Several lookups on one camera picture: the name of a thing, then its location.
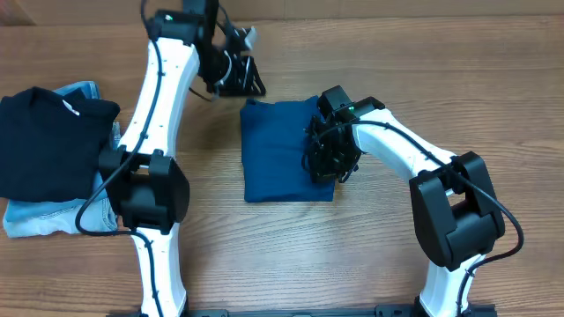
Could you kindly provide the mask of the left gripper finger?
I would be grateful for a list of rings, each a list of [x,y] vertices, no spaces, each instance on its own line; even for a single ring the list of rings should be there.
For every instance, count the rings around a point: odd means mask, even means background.
[[[220,97],[248,97],[253,93],[247,71],[232,70],[219,82]]]
[[[263,97],[266,95],[266,88],[263,84],[260,74],[255,65],[251,66],[250,70],[250,80],[249,80],[249,90],[251,96]]]

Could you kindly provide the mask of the blue polo shirt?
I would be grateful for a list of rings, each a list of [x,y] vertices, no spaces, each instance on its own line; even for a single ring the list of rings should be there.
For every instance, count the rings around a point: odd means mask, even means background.
[[[335,185],[314,183],[302,168],[304,129],[319,114],[318,98],[265,103],[247,100],[240,111],[241,163],[248,203],[330,202]]]

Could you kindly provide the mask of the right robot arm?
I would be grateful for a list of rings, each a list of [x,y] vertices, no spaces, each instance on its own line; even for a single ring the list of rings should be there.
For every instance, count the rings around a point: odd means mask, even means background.
[[[314,183],[344,183],[371,154],[410,188],[414,231],[429,260],[426,283],[411,304],[382,304],[377,316],[495,316],[467,299],[472,265],[492,251],[505,225],[484,160],[457,156],[402,125],[381,101],[353,102],[337,85],[322,93],[306,129],[302,166]]]

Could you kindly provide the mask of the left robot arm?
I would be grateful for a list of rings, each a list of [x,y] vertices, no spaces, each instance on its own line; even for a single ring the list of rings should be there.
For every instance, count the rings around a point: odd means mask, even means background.
[[[142,21],[148,35],[144,82],[130,124],[114,149],[100,154],[102,189],[134,241],[143,287],[138,316],[184,316],[179,231],[189,207],[189,181],[175,160],[176,138],[192,82],[216,98],[263,97],[251,51],[254,27],[218,22],[217,1],[186,1]]]

